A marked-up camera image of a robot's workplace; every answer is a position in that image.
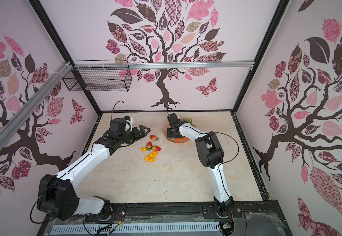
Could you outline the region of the pink leaf-shaped bowl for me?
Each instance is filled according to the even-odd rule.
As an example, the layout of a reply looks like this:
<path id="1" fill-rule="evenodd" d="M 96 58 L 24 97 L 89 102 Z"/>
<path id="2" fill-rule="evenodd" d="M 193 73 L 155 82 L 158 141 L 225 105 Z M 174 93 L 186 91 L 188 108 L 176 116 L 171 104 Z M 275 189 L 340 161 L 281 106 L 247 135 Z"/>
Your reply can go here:
<path id="1" fill-rule="evenodd" d="M 186 143 L 189 141 L 189 139 L 185 140 L 185 139 L 181 139 L 181 140 L 176 140 L 175 138 L 168 138 L 167 137 L 167 129 L 170 128 L 169 122 L 168 120 L 164 120 L 163 122 L 163 128 L 162 128 L 162 133 L 165 137 L 166 140 L 172 142 L 172 143 L 176 143 L 176 144 L 181 144 L 181 143 Z"/>

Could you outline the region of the red strawberry with leaves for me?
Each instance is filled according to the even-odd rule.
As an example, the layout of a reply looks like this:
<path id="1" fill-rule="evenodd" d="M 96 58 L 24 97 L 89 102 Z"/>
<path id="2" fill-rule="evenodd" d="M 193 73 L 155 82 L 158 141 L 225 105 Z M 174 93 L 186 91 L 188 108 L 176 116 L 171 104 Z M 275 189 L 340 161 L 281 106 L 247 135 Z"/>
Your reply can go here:
<path id="1" fill-rule="evenodd" d="M 147 148 L 147 151 L 152 151 L 152 150 L 153 150 L 152 142 L 148 142 L 148 143 L 146 144 L 146 148 Z"/>

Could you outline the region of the pale red strawberry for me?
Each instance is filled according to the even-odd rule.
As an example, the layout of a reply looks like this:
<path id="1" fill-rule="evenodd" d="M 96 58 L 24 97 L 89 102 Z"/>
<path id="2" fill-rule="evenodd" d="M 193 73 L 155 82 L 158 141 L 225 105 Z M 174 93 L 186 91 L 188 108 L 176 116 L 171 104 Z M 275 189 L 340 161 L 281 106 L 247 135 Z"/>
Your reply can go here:
<path id="1" fill-rule="evenodd" d="M 158 146 L 153 146 L 153 147 L 152 147 L 152 150 L 153 150 L 153 151 L 160 151 L 160 150 L 161 150 L 161 148 L 160 148 L 160 147 L 158 147 Z"/>

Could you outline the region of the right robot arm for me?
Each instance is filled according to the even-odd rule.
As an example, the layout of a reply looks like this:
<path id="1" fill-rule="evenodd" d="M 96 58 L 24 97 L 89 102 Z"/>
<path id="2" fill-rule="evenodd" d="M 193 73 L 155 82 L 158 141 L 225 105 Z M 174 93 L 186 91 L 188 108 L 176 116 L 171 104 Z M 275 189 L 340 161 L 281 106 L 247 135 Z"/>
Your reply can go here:
<path id="1" fill-rule="evenodd" d="M 228 190 L 224 174 L 224 151 L 215 132 L 205 132 L 193 127 L 186 120 L 180 120 L 177 114 L 167 116 L 170 139 L 188 138 L 196 144 L 200 163 L 209 171 L 214 190 L 214 202 L 217 214 L 225 217 L 234 207 L 234 198 Z"/>

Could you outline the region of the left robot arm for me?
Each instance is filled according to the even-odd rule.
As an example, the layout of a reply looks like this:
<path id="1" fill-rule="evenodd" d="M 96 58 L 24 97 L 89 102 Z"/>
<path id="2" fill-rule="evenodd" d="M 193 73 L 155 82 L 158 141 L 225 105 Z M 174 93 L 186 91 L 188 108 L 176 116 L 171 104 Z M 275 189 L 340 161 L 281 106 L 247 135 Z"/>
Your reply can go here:
<path id="1" fill-rule="evenodd" d="M 150 131 L 150 128 L 143 125 L 134 127 L 133 118 L 129 116 L 111 120 L 110 128 L 83 156 L 57 174 L 47 174 L 41 179 L 34 208 L 59 220 L 86 214 L 109 219 L 112 214 L 109 200 L 98 196 L 79 198 L 75 190 L 101 162 L 118 149 L 146 137 Z"/>

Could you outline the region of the back aluminium rail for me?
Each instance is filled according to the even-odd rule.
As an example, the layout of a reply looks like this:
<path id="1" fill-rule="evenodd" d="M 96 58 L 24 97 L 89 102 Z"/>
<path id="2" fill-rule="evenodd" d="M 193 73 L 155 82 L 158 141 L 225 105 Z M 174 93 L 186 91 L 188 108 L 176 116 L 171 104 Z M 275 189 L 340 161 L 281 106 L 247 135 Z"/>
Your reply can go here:
<path id="1" fill-rule="evenodd" d="M 224 68 L 224 67 L 253 67 L 254 61 L 217 61 L 217 62 L 176 62 L 176 63 L 123 63 L 93 64 L 92 61 L 74 62 L 75 69 L 170 69 L 170 68 Z"/>

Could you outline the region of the aluminium rail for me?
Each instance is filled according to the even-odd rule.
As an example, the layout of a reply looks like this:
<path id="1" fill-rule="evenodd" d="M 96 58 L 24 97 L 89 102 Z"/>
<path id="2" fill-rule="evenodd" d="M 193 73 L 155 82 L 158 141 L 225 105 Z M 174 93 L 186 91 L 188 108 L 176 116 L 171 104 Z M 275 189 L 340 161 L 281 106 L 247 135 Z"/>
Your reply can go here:
<path id="1" fill-rule="evenodd" d="M 22 108 L 11 118 L 0 131 L 0 151 L 12 136 L 20 129 L 25 121 L 34 112 L 37 106 L 45 99 L 50 91 L 58 84 L 58 82 L 71 71 L 70 62 L 64 62 L 58 69 L 53 72 L 50 78 L 43 86 L 27 101 Z"/>
<path id="2" fill-rule="evenodd" d="M 170 69 L 170 68 L 224 68 L 224 67 L 253 67 L 254 61 L 217 61 L 217 62 L 176 62 L 176 63 L 123 63 L 93 64 L 92 61 L 74 62 L 75 69 Z"/>

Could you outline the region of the black base frame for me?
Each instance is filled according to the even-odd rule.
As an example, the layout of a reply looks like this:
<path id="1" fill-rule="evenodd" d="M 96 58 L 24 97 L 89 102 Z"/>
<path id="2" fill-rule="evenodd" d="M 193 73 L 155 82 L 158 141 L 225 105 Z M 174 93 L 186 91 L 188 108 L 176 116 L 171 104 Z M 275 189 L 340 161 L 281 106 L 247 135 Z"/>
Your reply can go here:
<path id="1" fill-rule="evenodd" d="M 44 223 L 37 233 L 50 236 L 55 225 L 218 222 L 221 236 L 290 236 L 292 231 L 277 201 L 239 201 L 230 214 L 220 217 L 214 202 L 112 204 L 112 214 L 78 215 L 68 220 Z"/>

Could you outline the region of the left aluminium rail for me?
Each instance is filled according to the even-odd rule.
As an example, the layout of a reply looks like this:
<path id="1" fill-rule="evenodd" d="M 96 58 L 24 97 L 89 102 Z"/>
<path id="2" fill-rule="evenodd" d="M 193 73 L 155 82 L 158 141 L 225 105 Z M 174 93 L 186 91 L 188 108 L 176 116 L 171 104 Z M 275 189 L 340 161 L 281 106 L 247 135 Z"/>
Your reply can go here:
<path id="1" fill-rule="evenodd" d="M 58 84 L 58 82 L 71 71 L 70 62 L 64 62 L 58 69 L 53 72 L 50 78 L 43 86 L 27 101 L 22 108 L 11 118 L 0 131 L 0 151 L 12 136 L 20 129 L 25 121 L 34 112 L 37 106 L 45 99 L 50 91 Z"/>

